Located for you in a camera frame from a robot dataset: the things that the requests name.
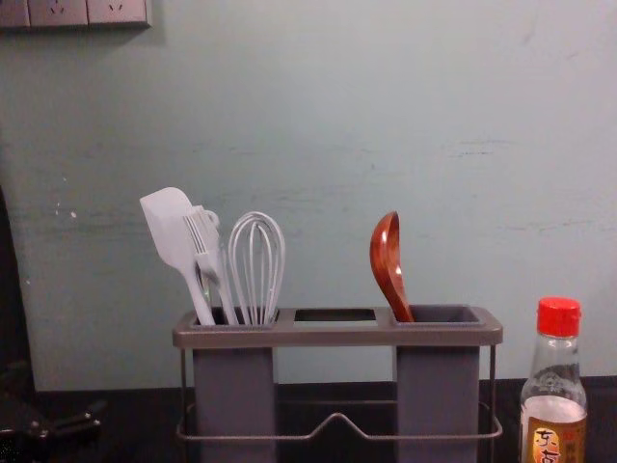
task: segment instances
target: light blue wall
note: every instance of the light blue wall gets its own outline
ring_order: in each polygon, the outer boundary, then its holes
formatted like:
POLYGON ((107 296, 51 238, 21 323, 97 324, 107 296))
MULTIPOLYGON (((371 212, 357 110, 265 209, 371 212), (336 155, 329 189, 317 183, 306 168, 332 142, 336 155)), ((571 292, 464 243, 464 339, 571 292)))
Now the light blue wall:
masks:
MULTIPOLYGON (((617 373, 616 2, 155 3, 143 33, 0 37, 38 388, 177 384, 190 299, 138 203, 164 186, 227 228, 273 215, 284 306, 383 305, 368 239, 397 209, 412 301, 492 310, 499 376, 527 374, 549 293, 583 303, 583 372, 617 373)), ((389 374, 287 354, 289 381, 389 374)))

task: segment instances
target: power socket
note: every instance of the power socket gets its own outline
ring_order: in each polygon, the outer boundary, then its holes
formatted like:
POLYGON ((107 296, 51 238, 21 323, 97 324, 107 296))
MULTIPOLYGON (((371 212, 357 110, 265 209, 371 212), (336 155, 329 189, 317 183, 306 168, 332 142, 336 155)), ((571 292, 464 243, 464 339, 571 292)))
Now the power socket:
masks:
POLYGON ((134 24, 148 26, 146 0, 87 0, 91 24, 134 24))
POLYGON ((0 0, 0 29, 28 27, 29 25, 27 0, 0 0))
POLYGON ((30 0, 29 7, 33 27, 88 25, 86 0, 30 0))

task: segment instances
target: glass bottle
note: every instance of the glass bottle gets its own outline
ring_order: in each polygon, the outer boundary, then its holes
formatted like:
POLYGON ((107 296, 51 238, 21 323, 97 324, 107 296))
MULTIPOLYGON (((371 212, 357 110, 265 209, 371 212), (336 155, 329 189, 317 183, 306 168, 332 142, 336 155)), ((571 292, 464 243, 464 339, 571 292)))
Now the glass bottle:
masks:
POLYGON ((580 383, 580 304, 547 297, 538 305, 531 375, 521 393, 520 463, 583 463, 587 397, 580 383))

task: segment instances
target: wooden ladle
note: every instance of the wooden ladle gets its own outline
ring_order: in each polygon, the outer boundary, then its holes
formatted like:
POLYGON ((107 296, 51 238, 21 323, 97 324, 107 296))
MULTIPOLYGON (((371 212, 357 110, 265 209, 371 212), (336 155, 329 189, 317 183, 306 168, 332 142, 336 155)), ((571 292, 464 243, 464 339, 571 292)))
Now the wooden ladle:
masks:
POLYGON ((398 213, 379 221, 370 238, 370 266, 398 321, 414 321, 405 294, 399 246, 398 213))

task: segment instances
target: utensil holder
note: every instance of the utensil holder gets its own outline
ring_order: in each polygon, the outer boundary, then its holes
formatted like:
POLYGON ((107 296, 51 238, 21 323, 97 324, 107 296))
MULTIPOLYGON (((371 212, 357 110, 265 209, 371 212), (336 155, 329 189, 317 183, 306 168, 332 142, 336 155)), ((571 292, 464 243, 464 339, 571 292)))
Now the utensil holder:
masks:
POLYGON ((366 441, 395 443, 398 463, 476 463, 478 441, 489 441, 488 461, 493 461, 494 439, 502 433, 495 416, 501 325, 488 311, 470 306, 414 306, 413 310, 416 322, 398 323, 390 308, 280 309, 268 326, 200 326, 193 313, 186 314, 174 329, 174 346, 181 352, 184 414, 177 437, 200 443, 201 463, 277 463, 276 443, 310 442, 329 423, 342 421, 366 441), (302 323, 307 321, 319 323, 302 323), (324 326, 329 321, 334 324, 324 326), (341 326, 341 321, 371 323, 341 326), (277 432, 276 347, 369 345, 395 347, 396 435, 367 434, 339 412, 306 435, 277 432), (481 346, 491 349, 492 423, 485 434, 478 433, 481 346), (188 431, 189 349, 198 435, 188 431))

